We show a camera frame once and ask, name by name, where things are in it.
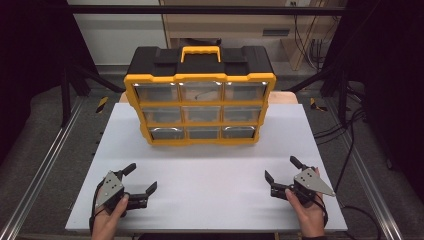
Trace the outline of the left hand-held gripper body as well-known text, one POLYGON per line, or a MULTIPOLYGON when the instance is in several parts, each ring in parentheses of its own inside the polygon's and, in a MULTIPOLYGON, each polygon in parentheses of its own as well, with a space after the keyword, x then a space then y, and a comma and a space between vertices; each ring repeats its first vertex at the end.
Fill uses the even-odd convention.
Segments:
MULTIPOLYGON (((104 179, 99 183, 95 193, 95 213, 105 210, 111 214, 121 198, 126 194, 122 178, 130 174, 132 170, 124 169, 119 171, 109 171, 104 179)), ((127 215, 129 210, 146 208, 149 199, 149 190, 141 194, 129 194, 128 205, 122 217, 127 215)))

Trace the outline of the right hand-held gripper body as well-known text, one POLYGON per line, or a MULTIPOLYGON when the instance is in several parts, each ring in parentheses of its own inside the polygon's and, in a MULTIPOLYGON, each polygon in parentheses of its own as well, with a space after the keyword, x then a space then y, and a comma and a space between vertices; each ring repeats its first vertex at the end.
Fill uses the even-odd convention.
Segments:
POLYGON ((334 190, 320 178, 313 167, 303 168, 293 177, 293 183, 290 185, 276 183, 273 177, 270 177, 270 188, 272 197, 283 200, 287 199, 285 190, 289 189, 302 205, 312 202, 317 193, 335 196, 334 190))

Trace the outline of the clear plastic organizer drawer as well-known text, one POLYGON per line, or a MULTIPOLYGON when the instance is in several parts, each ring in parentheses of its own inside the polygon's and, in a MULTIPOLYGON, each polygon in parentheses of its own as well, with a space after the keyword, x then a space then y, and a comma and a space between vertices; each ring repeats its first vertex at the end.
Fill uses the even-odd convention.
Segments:
POLYGON ((185 82, 179 87, 186 101, 217 101, 221 97, 221 84, 216 81, 185 82))

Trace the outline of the yellow and black drawer organizer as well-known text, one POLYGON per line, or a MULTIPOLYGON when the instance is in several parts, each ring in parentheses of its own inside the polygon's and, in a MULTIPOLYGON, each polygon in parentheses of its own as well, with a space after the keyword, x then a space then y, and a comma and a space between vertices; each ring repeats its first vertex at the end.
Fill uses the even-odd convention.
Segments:
POLYGON ((124 78, 126 96, 140 121, 140 131, 151 145, 181 146, 191 144, 254 144, 264 124, 268 103, 263 103, 259 127, 255 137, 224 140, 152 140, 140 110, 134 86, 136 84, 182 83, 182 82, 265 82, 269 92, 274 89, 274 74, 267 52, 262 46, 222 48, 219 46, 185 46, 179 49, 139 47, 136 49, 124 78))

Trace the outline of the person's left hand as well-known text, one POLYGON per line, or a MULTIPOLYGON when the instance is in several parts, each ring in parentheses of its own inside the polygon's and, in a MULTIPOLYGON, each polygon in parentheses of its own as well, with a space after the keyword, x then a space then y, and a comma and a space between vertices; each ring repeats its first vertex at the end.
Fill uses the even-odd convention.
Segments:
POLYGON ((112 213, 108 213, 104 206, 96 210, 91 240, 114 240, 117 225, 121 215, 126 211, 128 199, 129 196, 125 194, 112 213))

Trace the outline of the person's right hand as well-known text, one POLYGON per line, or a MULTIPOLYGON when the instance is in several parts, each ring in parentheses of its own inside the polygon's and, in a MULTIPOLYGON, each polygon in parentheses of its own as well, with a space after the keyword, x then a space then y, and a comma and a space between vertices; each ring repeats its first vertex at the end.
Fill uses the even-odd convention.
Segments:
POLYGON ((289 189, 285 190, 285 194, 297 215, 302 240, 327 240, 323 210, 315 203, 308 207, 303 206, 297 196, 289 189))

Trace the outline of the light wooden board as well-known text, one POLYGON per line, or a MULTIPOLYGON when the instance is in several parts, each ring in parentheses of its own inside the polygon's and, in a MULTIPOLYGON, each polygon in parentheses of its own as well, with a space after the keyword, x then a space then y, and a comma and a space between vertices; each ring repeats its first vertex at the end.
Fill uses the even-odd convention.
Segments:
MULTIPOLYGON (((212 93, 201 93, 200 96, 200 100, 211 100, 212 95, 217 95, 217 94, 212 94, 212 93)), ((268 94, 268 98, 265 100, 265 97, 263 100, 223 100, 222 103, 237 103, 237 104, 241 104, 241 105, 247 105, 248 103, 270 103, 270 104, 298 104, 298 99, 296 97, 296 95, 293 92, 289 92, 289 91, 271 91, 268 94)), ((128 103, 129 104, 129 100, 126 96, 126 93, 123 93, 118 101, 118 103, 128 103)), ((162 106, 162 105, 177 105, 177 104, 182 104, 182 103, 178 103, 178 102, 153 102, 153 103, 148 103, 148 104, 153 104, 154 106, 162 106)))

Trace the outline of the black metal stand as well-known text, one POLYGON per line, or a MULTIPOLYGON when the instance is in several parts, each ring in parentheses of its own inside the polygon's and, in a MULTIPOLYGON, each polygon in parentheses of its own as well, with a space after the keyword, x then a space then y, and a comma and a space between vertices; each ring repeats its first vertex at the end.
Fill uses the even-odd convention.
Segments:
POLYGON ((91 88, 86 80, 91 79, 115 93, 123 93, 124 88, 102 78, 98 73, 89 71, 79 65, 67 65, 61 73, 60 88, 62 98, 62 123, 65 127, 71 119, 70 85, 73 86, 78 96, 87 96, 91 88))
POLYGON ((320 94, 322 97, 332 97, 335 92, 338 92, 337 118, 340 123, 346 127, 348 80, 346 72, 340 67, 337 67, 335 64, 331 64, 315 75, 288 88, 288 91, 296 93, 319 80, 324 81, 320 88, 320 94))

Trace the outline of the grid of clear drawers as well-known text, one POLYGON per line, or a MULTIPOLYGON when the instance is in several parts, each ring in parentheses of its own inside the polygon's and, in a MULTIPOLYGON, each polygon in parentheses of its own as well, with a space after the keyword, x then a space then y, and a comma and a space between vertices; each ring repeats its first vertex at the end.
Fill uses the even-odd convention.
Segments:
POLYGON ((152 140, 252 140, 257 133, 263 102, 239 105, 225 100, 263 100, 265 82, 221 84, 217 101, 186 101, 180 83, 136 84, 134 86, 149 137, 152 140), (154 106, 153 102, 178 102, 154 106))

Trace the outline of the white cabinet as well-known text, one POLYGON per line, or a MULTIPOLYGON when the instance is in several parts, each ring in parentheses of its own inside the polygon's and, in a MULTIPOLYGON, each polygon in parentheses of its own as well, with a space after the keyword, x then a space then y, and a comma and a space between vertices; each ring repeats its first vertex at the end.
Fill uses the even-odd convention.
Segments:
POLYGON ((75 14, 96 65, 128 65, 139 46, 167 47, 160 14, 75 14))

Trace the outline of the dark curtain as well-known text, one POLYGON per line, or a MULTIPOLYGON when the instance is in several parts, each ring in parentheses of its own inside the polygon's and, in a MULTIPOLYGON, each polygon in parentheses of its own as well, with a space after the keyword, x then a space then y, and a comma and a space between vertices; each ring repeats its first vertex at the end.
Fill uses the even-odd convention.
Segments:
POLYGON ((365 109, 385 153, 424 203, 424 0, 346 0, 327 55, 365 86, 365 109))
POLYGON ((56 8, 67 0, 0 0, 0 164, 29 118, 34 96, 67 76, 81 95, 89 92, 75 65, 93 73, 94 61, 74 15, 56 8))

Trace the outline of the light wooden desk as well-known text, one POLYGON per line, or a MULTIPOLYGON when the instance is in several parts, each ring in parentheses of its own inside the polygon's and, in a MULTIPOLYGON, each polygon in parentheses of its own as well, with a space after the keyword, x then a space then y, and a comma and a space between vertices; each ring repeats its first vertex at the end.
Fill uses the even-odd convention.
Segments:
MULTIPOLYGON (((159 0, 162 6, 259 6, 330 8, 338 0, 159 0)), ((175 48, 184 38, 274 38, 283 44, 293 70, 298 70, 306 59, 306 51, 313 39, 330 39, 337 29, 337 21, 330 16, 292 15, 197 15, 164 14, 168 46, 175 48)))

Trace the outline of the aluminium rail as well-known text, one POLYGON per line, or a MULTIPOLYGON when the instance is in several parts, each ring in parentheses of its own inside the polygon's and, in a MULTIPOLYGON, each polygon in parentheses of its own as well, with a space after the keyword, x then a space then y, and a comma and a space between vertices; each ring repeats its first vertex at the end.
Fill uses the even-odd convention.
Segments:
POLYGON ((86 97, 77 97, 68 122, 60 128, 18 206, 0 231, 0 240, 15 240, 78 119, 86 97))
POLYGON ((351 161, 367 199, 387 240, 404 240, 381 192, 371 177, 355 146, 351 148, 351 161))

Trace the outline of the black metal frame bar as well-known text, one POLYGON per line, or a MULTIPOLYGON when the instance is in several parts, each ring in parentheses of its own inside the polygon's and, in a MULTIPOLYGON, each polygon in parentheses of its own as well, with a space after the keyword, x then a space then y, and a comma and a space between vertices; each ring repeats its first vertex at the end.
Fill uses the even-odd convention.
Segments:
POLYGON ((69 5, 75 14, 208 14, 208 15, 301 15, 342 16, 344 7, 258 7, 258 6, 151 6, 151 5, 69 5))

